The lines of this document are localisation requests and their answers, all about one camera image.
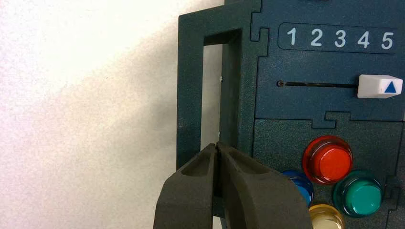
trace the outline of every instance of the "dark green puzzle box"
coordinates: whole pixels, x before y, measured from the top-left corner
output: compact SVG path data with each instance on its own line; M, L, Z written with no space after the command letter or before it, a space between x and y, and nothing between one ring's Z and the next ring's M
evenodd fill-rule
M213 44L224 44L220 141L302 171L311 141L338 136L353 169L384 190L379 211L344 216L346 228L405 228L405 95L357 97L362 74L404 79L405 1L225 0L180 16L177 168L200 151L203 47ZM314 204L333 205L333 186L314 189ZM224 217L220 203L213 211Z

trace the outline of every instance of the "number 3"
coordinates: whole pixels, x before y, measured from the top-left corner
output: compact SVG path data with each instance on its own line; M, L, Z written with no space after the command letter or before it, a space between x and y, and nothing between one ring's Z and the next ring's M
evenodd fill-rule
M342 42L340 44L338 42L335 42L335 45L336 45L336 47L341 48L346 44L346 40L345 40L346 32L344 30L338 30L336 32L336 35L339 35L339 34L341 34L341 36L338 37L338 39L341 40Z
M384 33L384 37L383 37L383 43L381 44L381 47L385 50L387 49L391 49L393 41L391 38L387 38L387 36L392 36L394 33L393 32L386 32Z

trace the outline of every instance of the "number 2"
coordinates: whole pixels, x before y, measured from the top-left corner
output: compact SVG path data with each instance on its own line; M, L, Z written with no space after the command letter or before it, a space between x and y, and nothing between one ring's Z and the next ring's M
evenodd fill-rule
M367 46L370 44L370 43L368 42L368 35L369 35L369 32L366 31L366 32L363 34L363 36L357 41L357 44L359 44L359 45L364 45L364 48L365 48L365 49L366 49Z
M338 42L335 42L335 46L338 47L338 48L341 48L346 44L346 40L345 40L346 32L344 30L338 30L336 32L336 35L339 36L339 34L341 34L341 36L338 37L338 39L341 40L342 42L340 44Z
M318 36L317 36L315 39L312 40L311 46L322 46L321 43L317 43L317 41L319 41L319 39L320 39L320 38L322 37L322 35L323 35L322 30L320 30L320 29L314 29L311 34L312 34L312 35L315 35L315 33L318 33Z
M288 31L287 34L291 34L291 45L295 44L295 28L292 28L292 30Z
M381 44L381 47L385 50L387 49L391 49L393 41L391 38L387 38L387 36L392 36L394 33L393 32L386 32L384 33L384 37L383 37L383 43Z

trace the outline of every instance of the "rectangular opening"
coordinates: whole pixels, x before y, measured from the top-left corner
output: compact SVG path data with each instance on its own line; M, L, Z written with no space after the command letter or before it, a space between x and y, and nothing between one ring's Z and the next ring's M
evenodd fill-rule
M222 47L222 44L204 46L201 149L219 140Z

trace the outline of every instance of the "number label strip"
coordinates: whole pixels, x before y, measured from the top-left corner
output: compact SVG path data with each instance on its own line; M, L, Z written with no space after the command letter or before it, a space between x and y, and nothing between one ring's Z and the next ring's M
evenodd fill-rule
M282 23L281 49L395 54L396 29L338 25Z

